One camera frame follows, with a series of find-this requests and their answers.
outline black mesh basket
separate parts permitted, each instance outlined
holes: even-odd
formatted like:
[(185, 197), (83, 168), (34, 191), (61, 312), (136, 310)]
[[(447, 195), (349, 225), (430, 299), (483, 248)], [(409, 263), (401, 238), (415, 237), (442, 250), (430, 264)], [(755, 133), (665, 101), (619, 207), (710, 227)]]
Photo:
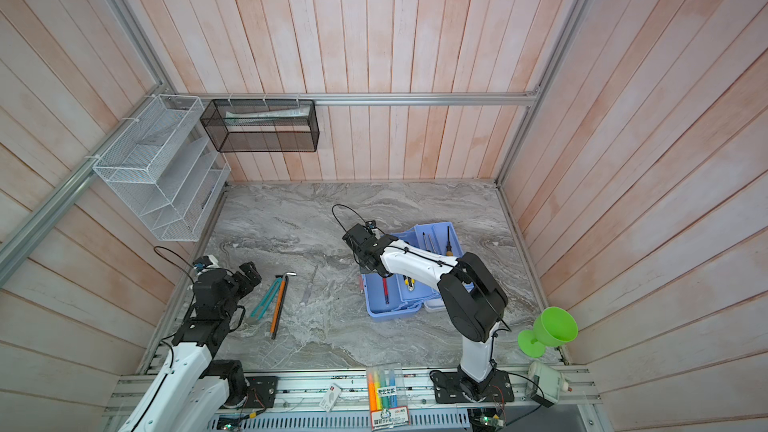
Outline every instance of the black mesh basket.
[(219, 152), (314, 152), (312, 100), (214, 99), (200, 121)]

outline red pen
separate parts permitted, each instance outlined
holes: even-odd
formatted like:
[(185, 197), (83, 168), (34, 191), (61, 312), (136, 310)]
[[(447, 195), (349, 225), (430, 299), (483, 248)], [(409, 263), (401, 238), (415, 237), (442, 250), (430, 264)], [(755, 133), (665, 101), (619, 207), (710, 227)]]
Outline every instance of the red pen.
[(386, 279), (382, 277), (382, 282), (384, 283), (384, 302), (389, 304), (389, 289), (386, 286)]

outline wood panel wall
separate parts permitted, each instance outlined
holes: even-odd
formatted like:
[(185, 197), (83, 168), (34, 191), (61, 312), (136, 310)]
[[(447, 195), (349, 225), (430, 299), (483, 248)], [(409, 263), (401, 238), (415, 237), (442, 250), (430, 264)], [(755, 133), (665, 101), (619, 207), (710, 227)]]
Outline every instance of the wood panel wall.
[(768, 423), (766, 3), (596, 0), (504, 184), (616, 430)]
[[(0, 241), (154, 85), (106, 0), (0, 0)], [(179, 280), (156, 244), (96, 182), (5, 284), (4, 430), (98, 424)]]
[[(179, 91), (523, 92), (573, 0), (129, 0)], [(317, 153), (237, 181), (496, 177), (516, 106), (319, 107)]]

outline highlighter set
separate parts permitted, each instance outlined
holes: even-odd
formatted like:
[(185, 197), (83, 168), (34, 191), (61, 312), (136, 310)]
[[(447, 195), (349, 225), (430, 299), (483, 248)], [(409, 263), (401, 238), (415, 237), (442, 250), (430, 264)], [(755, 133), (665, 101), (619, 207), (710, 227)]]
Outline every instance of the highlighter set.
[(400, 364), (384, 364), (366, 370), (372, 430), (408, 425), (406, 389)]

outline gray marble surface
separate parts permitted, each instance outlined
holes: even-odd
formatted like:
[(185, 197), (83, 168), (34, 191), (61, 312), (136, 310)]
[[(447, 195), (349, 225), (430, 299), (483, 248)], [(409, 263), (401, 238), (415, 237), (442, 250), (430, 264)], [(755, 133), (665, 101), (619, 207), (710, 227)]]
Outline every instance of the gray marble surface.
[[(388, 232), (417, 224), (453, 222), (465, 252), (479, 255), (509, 296), (494, 346), (499, 364), (530, 362), (516, 343), (539, 310), (493, 184), (487, 182), (295, 183), (233, 187), (206, 247), (223, 266), (253, 261), (264, 282), (241, 303), (248, 317), (275, 274), (295, 272), (276, 340), (270, 322), (247, 319), (229, 334), (216, 358), (239, 359), (245, 370), (359, 368), (400, 362), (404, 367), (455, 367), (462, 340), (445, 312), (374, 323), (366, 310), (358, 266), (331, 215), (334, 203), (374, 218)], [(350, 226), (350, 212), (337, 209)], [(316, 264), (309, 303), (300, 305)], [(556, 363), (556, 350), (543, 357)]]

